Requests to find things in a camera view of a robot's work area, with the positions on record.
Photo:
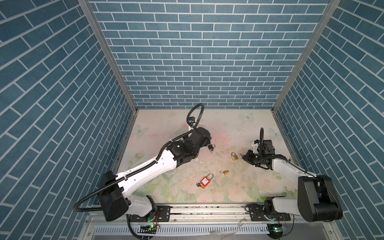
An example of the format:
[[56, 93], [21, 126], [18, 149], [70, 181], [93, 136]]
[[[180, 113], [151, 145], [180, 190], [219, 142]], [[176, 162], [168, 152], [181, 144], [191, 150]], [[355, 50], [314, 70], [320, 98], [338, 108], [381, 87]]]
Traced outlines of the red safety padlock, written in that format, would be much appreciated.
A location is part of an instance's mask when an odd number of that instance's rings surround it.
[[214, 177], [214, 175], [212, 173], [209, 173], [207, 176], [202, 178], [202, 180], [199, 182], [200, 187], [205, 189], [209, 185], [209, 183], [211, 182], [213, 177]]

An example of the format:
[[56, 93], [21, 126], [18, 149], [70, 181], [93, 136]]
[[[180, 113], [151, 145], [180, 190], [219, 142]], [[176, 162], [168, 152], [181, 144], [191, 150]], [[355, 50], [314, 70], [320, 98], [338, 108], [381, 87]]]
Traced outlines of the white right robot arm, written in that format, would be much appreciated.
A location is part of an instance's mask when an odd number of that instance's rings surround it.
[[253, 149], [242, 159], [255, 167], [279, 173], [298, 189], [298, 196], [268, 197], [262, 208], [264, 218], [276, 221], [279, 216], [295, 215], [307, 222], [332, 222], [343, 217], [342, 206], [333, 181], [326, 175], [315, 175], [276, 154], [271, 140], [256, 140]]

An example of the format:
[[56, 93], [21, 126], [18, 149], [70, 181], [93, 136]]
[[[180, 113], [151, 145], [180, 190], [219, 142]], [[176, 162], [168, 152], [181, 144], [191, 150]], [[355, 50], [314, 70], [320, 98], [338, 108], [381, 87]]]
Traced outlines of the aluminium corner post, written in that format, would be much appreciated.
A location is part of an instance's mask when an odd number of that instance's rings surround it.
[[327, 6], [324, 10], [324, 13], [322, 14], [319, 22], [317, 23], [316, 27], [314, 28], [314, 31], [313, 31], [311, 37], [309, 38], [308, 42], [306, 43], [306, 46], [305, 46], [303, 52], [301, 53], [300, 57], [298, 58], [296, 65], [293, 67], [291, 75], [287, 78], [287, 81], [286, 81], [284, 87], [282, 88], [281, 93], [279, 94], [276, 102], [274, 103], [274, 105], [272, 107], [272, 113], [274, 115], [277, 114], [277, 111], [280, 108], [280, 106], [282, 105], [284, 98], [286, 97], [290, 88], [292, 87], [292, 85], [296, 81], [297, 76], [299, 75], [300, 71], [302, 70], [308, 57], [312, 53], [316, 43], [320, 39], [323, 31], [325, 30], [328, 22], [330, 21], [331, 17], [333, 16], [334, 12], [336, 11], [340, 2], [341, 2], [340, 0], [331, 0], [327, 4]]
[[129, 104], [129, 106], [131, 107], [132, 111], [133, 111], [133, 114], [136, 115], [137, 112], [138, 112], [138, 108], [136, 107], [136, 104], [134, 103], [134, 100], [131, 96], [131, 94], [129, 93], [129, 90], [127, 88], [127, 85], [124, 81], [124, 78], [121, 74], [121, 71], [117, 65], [117, 62], [113, 56], [113, 53], [108, 45], [108, 42], [103, 34], [103, 31], [98, 23], [98, 20], [96, 18], [96, 15], [91, 7], [91, 4], [89, 1], [86, 1], [86, 0], [78, 0], [78, 3], [107, 59], [107, 62], [108, 64], [110, 65], [111, 67], [111, 70], [112, 72], [114, 73], [115, 77], [116, 77], [116, 80], [119, 84], [119, 86], [121, 87], [125, 97], [126, 97], [126, 100]]

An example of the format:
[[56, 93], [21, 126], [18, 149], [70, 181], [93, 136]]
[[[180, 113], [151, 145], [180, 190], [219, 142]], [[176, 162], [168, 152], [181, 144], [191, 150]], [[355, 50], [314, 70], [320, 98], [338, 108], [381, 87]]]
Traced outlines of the black padlock with key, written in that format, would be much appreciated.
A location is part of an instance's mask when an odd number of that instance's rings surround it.
[[215, 146], [214, 144], [210, 144], [210, 145], [208, 145], [209, 152], [210, 152], [210, 153], [213, 153], [215, 147], [216, 147], [216, 146]]

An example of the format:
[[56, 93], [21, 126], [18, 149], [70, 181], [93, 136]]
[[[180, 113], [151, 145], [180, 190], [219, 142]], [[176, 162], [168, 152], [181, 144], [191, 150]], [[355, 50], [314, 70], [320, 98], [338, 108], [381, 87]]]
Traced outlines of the aluminium left corner post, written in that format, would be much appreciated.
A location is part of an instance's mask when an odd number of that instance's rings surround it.
[[113, 53], [108, 45], [108, 42], [103, 34], [103, 31], [98, 23], [98, 20], [96, 18], [96, 15], [91, 7], [91, 4], [89, 1], [86, 1], [86, 0], [78, 0], [78, 3], [107, 59], [107, 62], [108, 64], [110, 65], [111, 67], [111, 70], [112, 72], [114, 73], [115, 77], [116, 77], [116, 80], [119, 84], [119, 86], [121, 87], [125, 97], [126, 97], [126, 100], [129, 104], [129, 106], [131, 107], [132, 111], [133, 111], [133, 114], [136, 115], [137, 112], [138, 112], [138, 108], [136, 107], [136, 104], [134, 103], [134, 100], [131, 96], [131, 94], [129, 93], [129, 90], [127, 88], [127, 85], [124, 81], [124, 78], [121, 74], [121, 71], [117, 65], [117, 62], [113, 56]]

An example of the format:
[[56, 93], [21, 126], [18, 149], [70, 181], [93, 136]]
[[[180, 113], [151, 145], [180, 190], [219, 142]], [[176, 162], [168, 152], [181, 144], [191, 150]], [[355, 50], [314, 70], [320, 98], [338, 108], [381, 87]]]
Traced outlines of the aluminium right corner post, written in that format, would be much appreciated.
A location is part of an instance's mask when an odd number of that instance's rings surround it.
[[313, 31], [311, 37], [309, 38], [308, 42], [306, 43], [306, 46], [305, 46], [303, 52], [301, 53], [300, 57], [298, 58], [296, 65], [293, 67], [291, 75], [287, 78], [287, 81], [286, 81], [284, 87], [282, 88], [281, 93], [279, 94], [276, 102], [274, 103], [274, 105], [272, 107], [272, 113], [274, 115], [277, 114], [277, 111], [280, 108], [280, 106], [282, 105], [284, 98], [286, 97], [290, 88], [292, 87], [292, 85], [296, 81], [297, 76], [299, 75], [300, 71], [302, 70], [308, 57], [312, 53], [316, 43], [320, 39], [323, 31], [325, 30], [328, 22], [330, 21], [331, 17], [333, 16], [334, 12], [336, 11], [340, 2], [341, 2], [340, 0], [331, 0], [327, 4], [327, 6], [324, 10], [324, 13], [322, 14], [319, 22], [317, 23], [316, 27], [314, 28], [314, 31]]

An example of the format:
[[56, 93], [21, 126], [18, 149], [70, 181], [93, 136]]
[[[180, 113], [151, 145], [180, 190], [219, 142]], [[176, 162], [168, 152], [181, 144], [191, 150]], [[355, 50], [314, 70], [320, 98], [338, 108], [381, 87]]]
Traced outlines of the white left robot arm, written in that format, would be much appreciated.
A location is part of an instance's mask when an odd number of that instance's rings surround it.
[[157, 214], [158, 207], [149, 195], [140, 197], [134, 192], [163, 173], [174, 170], [177, 167], [197, 158], [200, 148], [211, 144], [211, 134], [204, 128], [197, 128], [183, 140], [172, 142], [167, 146], [159, 159], [156, 157], [125, 172], [114, 174], [106, 172], [99, 183], [99, 188], [117, 181], [123, 180], [98, 194], [105, 220], [114, 221], [123, 215], [136, 215], [149, 222]]

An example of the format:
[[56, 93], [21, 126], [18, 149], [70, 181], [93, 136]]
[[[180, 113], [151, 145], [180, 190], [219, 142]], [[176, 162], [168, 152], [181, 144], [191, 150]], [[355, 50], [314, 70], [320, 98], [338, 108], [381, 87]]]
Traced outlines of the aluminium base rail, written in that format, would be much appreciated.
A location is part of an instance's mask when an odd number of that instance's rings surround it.
[[266, 218], [260, 203], [231, 204], [160, 204], [160, 214], [145, 222], [140, 217], [127, 217], [107, 222], [99, 213], [91, 213], [80, 233], [81, 240], [121, 239], [133, 229], [139, 236], [153, 240], [163, 238], [211, 237], [228, 240], [238, 235], [281, 240], [341, 240], [334, 222], [308, 223], [302, 217], [278, 214]]

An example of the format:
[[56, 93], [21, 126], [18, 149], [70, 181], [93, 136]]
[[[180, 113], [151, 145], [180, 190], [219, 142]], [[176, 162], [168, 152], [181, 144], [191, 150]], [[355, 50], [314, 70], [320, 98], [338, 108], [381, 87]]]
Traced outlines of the brass padlock with key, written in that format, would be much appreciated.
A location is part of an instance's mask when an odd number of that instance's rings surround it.
[[237, 156], [237, 154], [235, 152], [231, 153], [231, 158], [232, 158], [233, 161], [236, 161], [236, 160], [239, 159], [239, 157]]

